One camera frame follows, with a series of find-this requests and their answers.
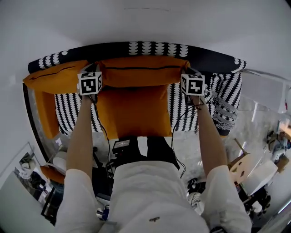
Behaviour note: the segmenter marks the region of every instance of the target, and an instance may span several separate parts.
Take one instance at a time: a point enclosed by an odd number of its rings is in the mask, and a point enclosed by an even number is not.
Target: wire
[[[176,153],[175,153],[175,150],[174,150],[173,138],[174,138],[175,128],[177,127],[177,125],[178,125],[178,123],[179,123],[180,120],[184,120],[184,119],[187,119],[187,118],[193,117],[193,116],[197,113],[197,111],[200,110],[199,106],[205,105],[205,103],[204,103],[201,99],[200,99],[200,101],[202,102],[202,104],[194,105],[192,108],[187,109],[187,111],[185,111],[185,112],[184,112],[184,113],[183,113],[183,114],[178,118],[178,120],[177,120],[177,122],[176,122],[176,124],[174,125],[174,128],[173,128],[172,139],[171,139],[171,148],[172,148],[172,150],[173,150],[173,152],[174,152],[174,155],[175,155],[175,157],[176,157],[177,162],[180,163],[181,166],[183,167],[183,172],[182,172],[180,178],[182,178],[183,175],[184,175],[184,173],[186,172],[186,166],[185,166],[185,164],[183,164],[183,163],[182,163],[182,162],[177,158]],[[186,113],[192,111],[193,108],[194,108],[194,111],[195,111],[195,109],[196,109],[196,112],[194,112],[191,116],[188,116],[188,117],[184,117],[184,118],[182,118]]]
[[[111,174],[110,174],[110,175],[109,175],[109,173],[108,173],[108,169],[107,169],[108,164],[110,163],[110,142],[109,142],[109,139],[108,139],[107,131],[106,131],[106,129],[103,127],[103,125],[101,124],[101,121],[100,121],[100,119],[99,119],[99,115],[98,115],[98,111],[97,111],[97,106],[96,106],[96,105],[97,105],[97,95],[95,95],[95,97],[96,97],[96,101],[94,101],[94,100],[92,99],[92,97],[91,97],[90,95],[88,95],[88,98],[89,98],[89,99],[92,101],[92,103],[93,103],[93,106],[94,106],[94,109],[95,109],[95,112],[96,112],[96,116],[97,116],[97,121],[99,122],[99,124],[100,124],[102,130],[105,132],[105,135],[106,135],[106,139],[107,139],[107,142],[108,142],[108,153],[107,153],[107,160],[108,160],[108,162],[106,163],[105,169],[106,169],[107,176],[110,177],[110,178],[113,178],[113,169],[112,169],[112,166],[110,165],[110,168],[111,168]]]

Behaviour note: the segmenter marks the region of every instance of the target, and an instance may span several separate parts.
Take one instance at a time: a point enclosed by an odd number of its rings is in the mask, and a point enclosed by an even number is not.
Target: white shirt
[[[66,172],[63,202],[57,214],[59,233],[207,233],[222,226],[228,233],[250,233],[251,221],[227,166],[214,168],[201,195],[202,216],[190,206],[177,168],[168,162],[140,161],[118,167],[114,175],[108,222],[96,216],[90,178]]]

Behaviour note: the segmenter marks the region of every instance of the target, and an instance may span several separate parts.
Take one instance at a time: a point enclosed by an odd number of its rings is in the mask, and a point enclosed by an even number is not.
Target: orange pillow
[[[59,133],[59,122],[55,112],[55,95],[35,91],[35,101],[42,129],[48,139],[53,139]]]
[[[72,61],[28,75],[23,82],[36,91],[50,94],[77,92],[78,73],[88,65],[87,61]]]
[[[167,86],[101,91],[98,94],[97,110],[108,138],[171,136]]]
[[[41,166],[40,170],[42,174],[50,180],[56,181],[60,184],[65,182],[65,176],[51,167]]]
[[[188,61],[170,56],[134,56],[99,61],[103,84],[113,87],[160,86],[180,82]]]

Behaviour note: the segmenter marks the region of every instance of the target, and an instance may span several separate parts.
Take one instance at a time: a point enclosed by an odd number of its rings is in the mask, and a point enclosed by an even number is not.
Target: white sleeve
[[[80,170],[68,170],[63,201],[56,217],[56,232],[98,232],[102,222],[96,215],[97,206],[89,176]]]
[[[229,175],[227,166],[212,169],[201,195],[205,203],[202,217],[210,230],[221,226],[228,233],[250,233],[251,220]]]

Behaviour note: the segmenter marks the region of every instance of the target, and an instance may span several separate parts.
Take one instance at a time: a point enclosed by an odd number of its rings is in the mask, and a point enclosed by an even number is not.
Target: black pants
[[[179,170],[176,156],[173,150],[169,147],[164,137],[147,137],[147,157],[141,155],[138,148],[137,137],[130,137],[130,144],[122,155],[112,161],[113,166],[118,167],[123,164],[138,162],[138,161],[164,161],[175,165]]]

